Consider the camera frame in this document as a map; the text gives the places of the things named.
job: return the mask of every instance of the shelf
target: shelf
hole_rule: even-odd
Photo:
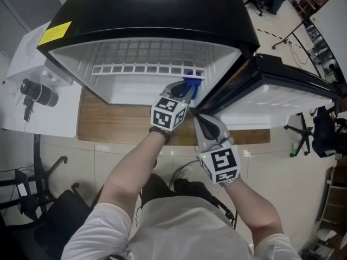
[[[103,42],[92,76],[154,75],[206,79],[207,44],[184,40],[130,39]]]

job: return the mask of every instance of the black fridge top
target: black fridge top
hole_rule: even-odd
[[[48,29],[71,22],[63,38],[39,46],[121,37],[168,37],[259,47],[242,0],[67,0]]]

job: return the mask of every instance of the wooden table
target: wooden table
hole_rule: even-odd
[[[84,90],[80,106],[78,139],[84,141],[138,144],[148,134],[150,108],[106,105]],[[230,131],[238,145],[270,142],[269,129]],[[181,124],[169,145],[196,145],[192,116]]]

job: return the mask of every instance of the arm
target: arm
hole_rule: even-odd
[[[241,178],[225,187],[240,218],[252,233],[254,247],[266,237],[283,233],[280,217],[275,207],[253,191]]]
[[[165,138],[151,132],[112,170],[102,190],[99,203],[111,203],[122,208],[132,219],[137,197],[148,181]]]

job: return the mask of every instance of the black pants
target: black pants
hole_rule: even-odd
[[[142,207],[156,198],[189,196],[201,197],[218,207],[217,199],[207,190],[202,182],[189,182],[187,179],[178,178],[173,183],[175,192],[172,192],[164,180],[152,173],[150,179],[142,189]]]

